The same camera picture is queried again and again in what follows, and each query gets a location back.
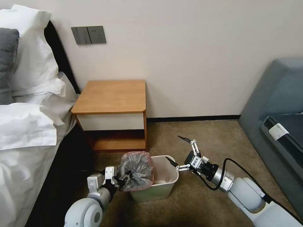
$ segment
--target carpet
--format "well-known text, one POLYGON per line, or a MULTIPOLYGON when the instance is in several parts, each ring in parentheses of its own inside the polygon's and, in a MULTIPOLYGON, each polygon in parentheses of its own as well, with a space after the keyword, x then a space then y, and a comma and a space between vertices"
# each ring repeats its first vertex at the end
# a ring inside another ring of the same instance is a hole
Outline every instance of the carpet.
MULTIPOLYGON (((224 158, 234 159, 269 195, 295 212, 236 120, 148 123, 147 132, 147 151, 152 156, 167 154, 179 164, 183 163, 191 147, 177 135, 195 139, 202 156, 211 163, 222 167, 224 158)), ((118 165, 122 155, 96 153, 95 169, 118 165)), ((246 176, 231 162, 227 163, 227 170, 235 177, 246 176)), ((86 197, 87 192, 83 188, 79 197, 86 197)), ((166 199, 136 203, 129 193, 118 191, 104 213, 101 226, 253 225, 225 193, 209 190, 196 175, 185 171, 180 172, 179 180, 166 199)))

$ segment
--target wooden nightstand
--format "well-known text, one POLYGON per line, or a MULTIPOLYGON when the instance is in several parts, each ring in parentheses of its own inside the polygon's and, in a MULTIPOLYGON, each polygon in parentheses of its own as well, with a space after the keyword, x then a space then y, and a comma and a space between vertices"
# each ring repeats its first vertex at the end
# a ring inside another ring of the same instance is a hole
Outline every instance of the wooden nightstand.
POLYGON ((72 108, 93 150, 146 149, 144 80, 89 81, 72 108))

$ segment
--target wooden tabletop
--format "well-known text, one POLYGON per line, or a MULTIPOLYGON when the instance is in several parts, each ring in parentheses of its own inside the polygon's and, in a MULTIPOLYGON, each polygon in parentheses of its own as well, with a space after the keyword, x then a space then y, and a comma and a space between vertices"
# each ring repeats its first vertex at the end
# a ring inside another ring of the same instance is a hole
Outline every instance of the wooden tabletop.
POLYGON ((72 113, 129 114, 145 109, 145 80, 93 80, 85 86, 72 113))

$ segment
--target white trash bin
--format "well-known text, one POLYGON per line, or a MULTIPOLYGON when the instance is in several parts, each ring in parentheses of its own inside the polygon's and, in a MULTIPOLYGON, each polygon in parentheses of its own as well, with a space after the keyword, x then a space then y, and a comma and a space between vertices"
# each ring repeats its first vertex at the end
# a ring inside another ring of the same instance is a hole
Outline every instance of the white trash bin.
POLYGON ((130 194, 136 202, 167 198, 179 178, 179 172, 166 157, 175 161, 169 155, 152 156, 154 163, 154 184, 145 190, 131 191, 130 194))

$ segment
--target black headboard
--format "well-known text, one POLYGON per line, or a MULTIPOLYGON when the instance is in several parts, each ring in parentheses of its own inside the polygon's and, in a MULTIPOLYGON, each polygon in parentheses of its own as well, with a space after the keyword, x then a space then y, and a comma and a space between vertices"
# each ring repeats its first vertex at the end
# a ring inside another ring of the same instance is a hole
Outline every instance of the black headboard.
POLYGON ((70 64, 67 59, 64 48, 62 46, 61 40, 51 21, 48 22, 48 25, 44 29, 44 36, 45 36, 47 43, 50 45, 50 47, 54 53, 55 60, 59 67, 59 71, 65 73, 65 75, 67 76, 67 78, 69 79, 71 84, 73 85, 76 93, 80 94, 79 87, 76 83, 73 71, 70 67, 70 64))

